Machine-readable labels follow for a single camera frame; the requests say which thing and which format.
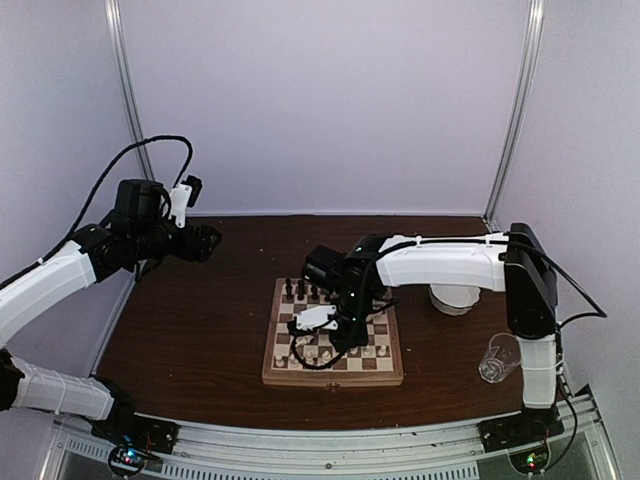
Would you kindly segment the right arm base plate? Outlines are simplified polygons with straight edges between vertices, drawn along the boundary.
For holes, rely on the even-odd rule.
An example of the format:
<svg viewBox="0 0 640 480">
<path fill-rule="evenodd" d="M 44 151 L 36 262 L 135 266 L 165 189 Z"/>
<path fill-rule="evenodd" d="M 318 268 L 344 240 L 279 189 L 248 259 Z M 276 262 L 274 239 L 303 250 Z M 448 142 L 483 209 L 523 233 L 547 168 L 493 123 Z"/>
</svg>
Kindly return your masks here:
<svg viewBox="0 0 640 480">
<path fill-rule="evenodd" d="M 549 437 L 561 435 L 565 427 L 560 420 L 554 420 L 549 426 L 540 422 L 525 420 L 520 415 L 485 420 L 478 424 L 480 439 L 486 453 L 514 449 Z"/>
</svg>

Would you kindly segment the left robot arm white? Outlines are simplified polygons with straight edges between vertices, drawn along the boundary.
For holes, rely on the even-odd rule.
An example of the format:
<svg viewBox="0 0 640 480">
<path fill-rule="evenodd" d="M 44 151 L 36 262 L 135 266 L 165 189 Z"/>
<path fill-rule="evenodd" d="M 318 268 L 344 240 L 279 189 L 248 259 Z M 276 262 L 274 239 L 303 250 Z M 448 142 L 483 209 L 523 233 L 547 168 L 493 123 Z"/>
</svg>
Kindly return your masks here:
<svg viewBox="0 0 640 480">
<path fill-rule="evenodd" d="M 1 343 L 74 293 L 126 270 L 137 279 L 142 263 L 161 264 L 174 257 L 206 262 L 223 235 L 215 227 L 187 218 L 202 190 L 199 178 L 181 169 L 171 188 L 145 179 L 120 182 L 113 208 L 98 223 L 83 225 L 101 184 L 129 152 L 162 141 L 193 148 L 182 135 L 161 134 L 122 149 L 92 186 L 65 236 L 44 256 L 1 284 Z M 137 442 L 144 424 L 135 406 L 115 384 L 95 377 L 77 377 L 39 367 L 1 350 L 1 408 L 35 409 L 103 421 L 123 444 Z"/>
</svg>

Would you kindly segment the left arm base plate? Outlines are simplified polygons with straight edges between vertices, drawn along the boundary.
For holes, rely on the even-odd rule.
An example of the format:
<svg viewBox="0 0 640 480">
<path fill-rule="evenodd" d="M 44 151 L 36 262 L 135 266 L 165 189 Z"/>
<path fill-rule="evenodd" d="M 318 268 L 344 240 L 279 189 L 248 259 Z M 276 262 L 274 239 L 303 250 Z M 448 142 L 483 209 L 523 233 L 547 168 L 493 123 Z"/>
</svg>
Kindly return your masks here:
<svg viewBox="0 0 640 480">
<path fill-rule="evenodd" d="M 179 431 L 177 423 L 141 416 L 131 405 L 115 406 L 105 420 L 89 424 L 94 436 L 145 453 L 171 454 Z"/>
</svg>

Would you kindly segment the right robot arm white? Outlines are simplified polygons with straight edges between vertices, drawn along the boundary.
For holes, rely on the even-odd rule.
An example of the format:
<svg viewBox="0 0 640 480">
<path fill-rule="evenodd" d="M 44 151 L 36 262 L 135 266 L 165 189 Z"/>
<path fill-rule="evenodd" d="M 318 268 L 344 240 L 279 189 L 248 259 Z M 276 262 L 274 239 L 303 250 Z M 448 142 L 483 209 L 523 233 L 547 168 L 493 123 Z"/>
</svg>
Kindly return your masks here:
<svg viewBox="0 0 640 480">
<path fill-rule="evenodd" d="M 523 375 L 522 409 L 512 430 L 526 442 L 550 426 L 556 403 L 564 326 L 556 317 L 557 279 L 563 277 L 591 306 L 589 316 L 606 315 L 524 223 L 471 237 L 368 234 L 347 253 L 319 245 L 306 257 L 301 275 L 336 298 L 302 314 L 297 327 L 303 333 L 330 330 L 340 353 L 366 345 L 365 319 L 389 288 L 426 285 L 432 303 L 449 314 L 471 309 L 483 290 L 504 294 Z"/>
</svg>

